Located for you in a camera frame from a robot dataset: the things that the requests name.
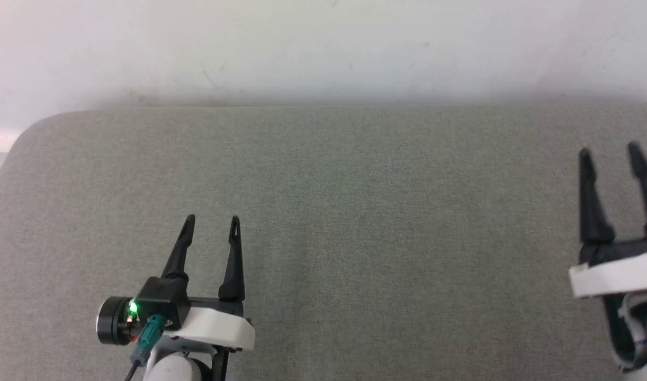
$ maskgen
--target cable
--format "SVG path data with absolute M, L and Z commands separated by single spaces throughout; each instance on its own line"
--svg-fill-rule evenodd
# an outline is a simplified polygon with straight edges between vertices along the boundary
M 138 370 L 138 366 L 140 366 L 140 362 L 135 360 L 135 362 L 133 362 L 133 366 L 130 367 L 130 371 L 128 371 L 128 375 L 125 377 L 124 381 L 130 381 L 130 379 L 133 378 L 135 371 Z

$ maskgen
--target gray fabric surface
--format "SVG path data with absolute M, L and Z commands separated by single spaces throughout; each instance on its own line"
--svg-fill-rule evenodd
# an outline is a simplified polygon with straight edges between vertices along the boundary
M 571 298 L 577 155 L 621 237 L 647 105 L 157 108 L 40 121 L 0 174 L 0 380 L 123 379 L 96 310 L 161 271 L 188 213 L 190 294 L 241 217 L 256 350 L 230 379 L 617 379 Z

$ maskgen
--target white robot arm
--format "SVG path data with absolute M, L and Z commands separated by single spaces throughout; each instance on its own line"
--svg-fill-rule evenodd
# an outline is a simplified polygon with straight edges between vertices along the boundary
M 255 329 L 244 318 L 244 265 L 238 217 L 229 229 L 229 259 L 218 297 L 188 297 L 186 250 L 195 217 L 190 215 L 161 277 L 150 277 L 137 297 L 109 297 L 96 321 L 103 344 L 136 343 L 130 381 L 139 367 L 145 381 L 224 381 L 229 353 L 253 350 Z M 190 353 L 212 356 L 210 366 Z
M 647 161 L 628 145 L 633 174 L 641 183 L 647 213 Z M 595 188 L 590 152 L 580 152 L 579 265 L 569 275 L 575 297 L 601 297 L 613 359 L 627 381 L 647 381 L 647 224 L 642 239 L 615 242 Z

